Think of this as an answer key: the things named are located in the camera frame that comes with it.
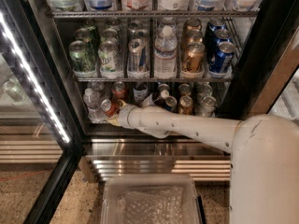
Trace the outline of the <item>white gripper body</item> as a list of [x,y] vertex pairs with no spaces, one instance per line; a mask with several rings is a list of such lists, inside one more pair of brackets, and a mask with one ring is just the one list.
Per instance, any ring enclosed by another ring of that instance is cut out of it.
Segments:
[[129,120],[130,114],[136,109],[135,105],[125,105],[120,109],[118,122],[120,126],[126,129],[134,129],[135,125]]

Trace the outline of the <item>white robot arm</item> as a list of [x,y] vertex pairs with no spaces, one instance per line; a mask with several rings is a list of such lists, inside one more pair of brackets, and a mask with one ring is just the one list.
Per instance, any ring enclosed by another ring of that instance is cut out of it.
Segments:
[[299,127],[268,114],[202,118],[121,103],[108,121],[156,138],[174,132],[231,155],[230,224],[299,224]]

